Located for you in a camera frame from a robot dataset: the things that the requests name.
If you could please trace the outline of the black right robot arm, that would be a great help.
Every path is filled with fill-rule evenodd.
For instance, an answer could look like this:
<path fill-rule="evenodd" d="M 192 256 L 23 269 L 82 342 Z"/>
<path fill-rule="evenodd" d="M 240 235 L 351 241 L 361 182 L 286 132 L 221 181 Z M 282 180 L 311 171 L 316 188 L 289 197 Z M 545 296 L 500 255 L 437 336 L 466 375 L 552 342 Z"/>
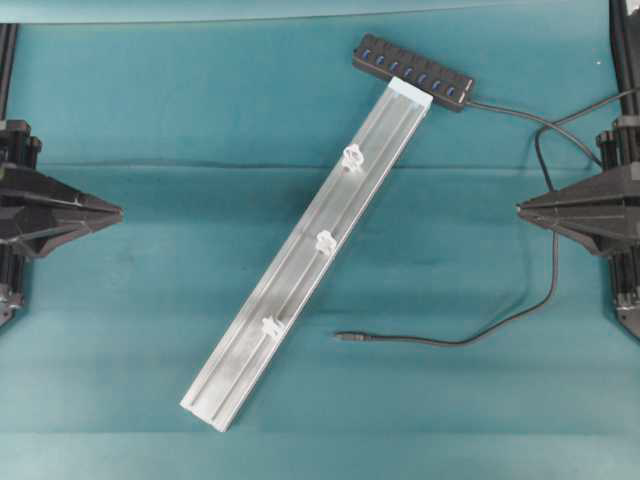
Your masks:
<path fill-rule="evenodd" d="M 597 136 L 602 172 L 518 206 L 518 215 L 608 259 L 619 323 L 639 335 L 639 118 Z"/>

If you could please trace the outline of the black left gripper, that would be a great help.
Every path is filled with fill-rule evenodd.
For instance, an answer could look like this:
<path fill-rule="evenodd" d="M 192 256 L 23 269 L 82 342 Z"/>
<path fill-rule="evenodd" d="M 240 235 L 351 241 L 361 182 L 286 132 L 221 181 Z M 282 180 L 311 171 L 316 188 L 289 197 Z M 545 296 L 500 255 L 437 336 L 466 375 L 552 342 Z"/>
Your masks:
<path fill-rule="evenodd" d="M 100 212 L 69 226 L 53 226 L 52 211 Z M 123 209 L 34 169 L 1 166 L 1 243 L 28 258 L 44 258 L 56 248 L 120 222 Z"/>

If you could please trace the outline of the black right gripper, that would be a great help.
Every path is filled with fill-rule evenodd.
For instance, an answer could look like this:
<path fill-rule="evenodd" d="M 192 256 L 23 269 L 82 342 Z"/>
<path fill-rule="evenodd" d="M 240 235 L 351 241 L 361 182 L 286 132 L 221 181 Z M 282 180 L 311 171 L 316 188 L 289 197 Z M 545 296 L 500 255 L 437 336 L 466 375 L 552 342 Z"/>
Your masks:
<path fill-rule="evenodd" d="M 597 232 L 566 226 L 533 211 L 592 213 Z M 520 219 L 583 246 L 591 255 L 613 255 L 639 245 L 639 180 L 630 166 L 616 167 L 517 205 Z"/>

